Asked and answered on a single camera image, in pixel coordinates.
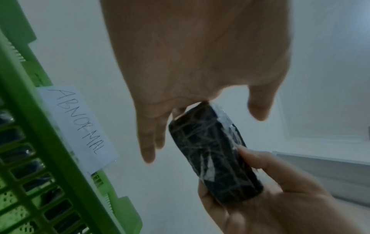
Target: white paper sign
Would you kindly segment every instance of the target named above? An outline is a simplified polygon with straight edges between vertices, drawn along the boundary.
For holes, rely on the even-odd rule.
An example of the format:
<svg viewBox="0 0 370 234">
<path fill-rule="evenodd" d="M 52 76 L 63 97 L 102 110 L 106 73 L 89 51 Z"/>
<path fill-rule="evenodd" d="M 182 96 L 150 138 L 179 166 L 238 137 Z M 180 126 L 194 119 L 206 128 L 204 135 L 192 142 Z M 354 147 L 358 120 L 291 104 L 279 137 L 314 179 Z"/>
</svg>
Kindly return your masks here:
<svg viewBox="0 0 370 234">
<path fill-rule="evenodd" d="M 74 87 L 48 86 L 38 87 L 37 90 L 80 166 L 90 175 L 119 157 Z"/>
</svg>

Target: hand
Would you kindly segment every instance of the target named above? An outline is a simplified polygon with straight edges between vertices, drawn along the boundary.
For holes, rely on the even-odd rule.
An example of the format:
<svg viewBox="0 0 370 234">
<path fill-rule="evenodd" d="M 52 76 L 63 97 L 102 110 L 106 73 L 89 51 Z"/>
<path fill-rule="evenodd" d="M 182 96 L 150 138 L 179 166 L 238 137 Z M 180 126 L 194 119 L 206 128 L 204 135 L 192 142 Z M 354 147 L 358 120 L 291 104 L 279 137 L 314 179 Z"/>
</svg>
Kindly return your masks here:
<svg viewBox="0 0 370 234">
<path fill-rule="evenodd" d="M 225 234 L 362 234 L 342 214 L 334 198 L 312 176 L 268 152 L 239 147 L 253 168 L 263 169 L 277 185 L 267 185 L 259 196 L 223 207 L 199 183 L 206 211 Z"/>
<path fill-rule="evenodd" d="M 118 65 L 136 108 L 144 160 L 165 143 L 173 111 L 249 86 L 264 120 L 289 68 L 288 0 L 101 0 Z"/>
</svg>

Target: wrapped object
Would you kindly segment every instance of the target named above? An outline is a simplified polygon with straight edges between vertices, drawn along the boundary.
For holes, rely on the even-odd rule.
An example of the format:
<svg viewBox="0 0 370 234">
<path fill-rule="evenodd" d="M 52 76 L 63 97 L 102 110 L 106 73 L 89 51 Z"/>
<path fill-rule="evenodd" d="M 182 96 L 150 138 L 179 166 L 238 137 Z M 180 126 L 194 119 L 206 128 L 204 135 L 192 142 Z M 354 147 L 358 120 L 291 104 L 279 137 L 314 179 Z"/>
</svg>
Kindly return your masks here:
<svg viewBox="0 0 370 234">
<path fill-rule="evenodd" d="M 173 120 L 169 129 L 195 173 L 220 203 L 241 202 L 262 192 L 253 169 L 239 157 L 237 146 L 246 145 L 221 107 L 200 103 Z"/>
</svg>

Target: green basket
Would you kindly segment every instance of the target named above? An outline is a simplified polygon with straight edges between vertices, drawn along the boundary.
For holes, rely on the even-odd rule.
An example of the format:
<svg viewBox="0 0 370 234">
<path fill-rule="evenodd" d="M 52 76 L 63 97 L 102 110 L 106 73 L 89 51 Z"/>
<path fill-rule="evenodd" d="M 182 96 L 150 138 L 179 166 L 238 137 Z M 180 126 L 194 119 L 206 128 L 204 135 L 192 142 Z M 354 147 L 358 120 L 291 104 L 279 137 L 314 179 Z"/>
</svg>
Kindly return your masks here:
<svg viewBox="0 0 370 234">
<path fill-rule="evenodd" d="M 80 169 L 35 86 L 52 85 L 15 0 L 0 1 L 0 233 L 137 234 L 142 221 L 103 171 Z"/>
</svg>

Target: plastic wrap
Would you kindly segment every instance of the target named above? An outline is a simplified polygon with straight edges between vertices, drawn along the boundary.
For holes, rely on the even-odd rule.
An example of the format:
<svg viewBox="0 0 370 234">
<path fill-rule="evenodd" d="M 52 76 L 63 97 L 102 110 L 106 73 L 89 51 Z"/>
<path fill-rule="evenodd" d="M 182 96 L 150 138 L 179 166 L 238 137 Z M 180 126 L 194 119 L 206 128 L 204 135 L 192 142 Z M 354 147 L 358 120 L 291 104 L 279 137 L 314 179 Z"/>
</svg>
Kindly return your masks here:
<svg viewBox="0 0 370 234">
<path fill-rule="evenodd" d="M 263 190 L 253 169 L 238 155 L 246 146 L 223 109 L 201 103 L 169 125 L 176 145 L 209 192 L 222 204 L 240 202 Z"/>
</svg>

